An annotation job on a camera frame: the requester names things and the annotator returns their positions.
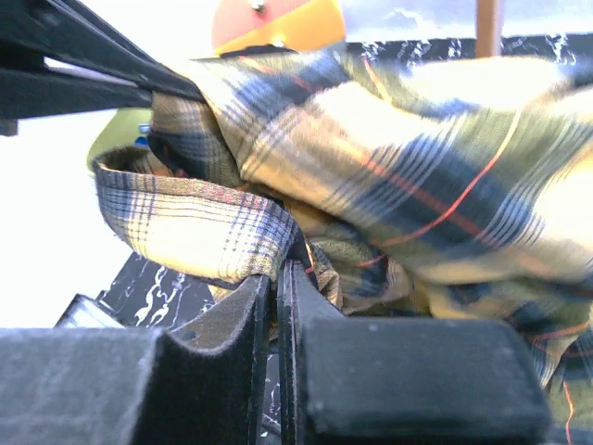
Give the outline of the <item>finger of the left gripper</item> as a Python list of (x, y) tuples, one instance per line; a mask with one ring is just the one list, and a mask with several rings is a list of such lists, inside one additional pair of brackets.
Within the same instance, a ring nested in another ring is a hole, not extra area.
[(149, 108), (154, 93), (203, 99), (79, 1), (2, 2), (3, 136), (24, 119)]

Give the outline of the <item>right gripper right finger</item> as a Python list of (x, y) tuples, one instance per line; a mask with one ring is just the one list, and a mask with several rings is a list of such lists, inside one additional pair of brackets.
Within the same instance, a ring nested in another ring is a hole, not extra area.
[(347, 317), (295, 261), (277, 312), (285, 444), (541, 444), (551, 430), (507, 324)]

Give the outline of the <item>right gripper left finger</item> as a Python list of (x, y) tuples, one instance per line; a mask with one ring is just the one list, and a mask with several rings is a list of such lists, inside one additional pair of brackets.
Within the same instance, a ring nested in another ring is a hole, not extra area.
[(248, 277), (175, 331), (5, 329), (5, 444), (253, 444), (269, 280)]

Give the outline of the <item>yellow plaid flannel shirt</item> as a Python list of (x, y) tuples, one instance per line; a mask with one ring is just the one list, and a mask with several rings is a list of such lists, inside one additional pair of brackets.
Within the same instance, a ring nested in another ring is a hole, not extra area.
[(347, 314), (499, 319), (525, 339), (559, 444), (592, 440), (592, 64), (400, 67), (280, 48), (184, 68), (146, 148), (92, 161), (107, 225), (207, 280), (305, 264)]

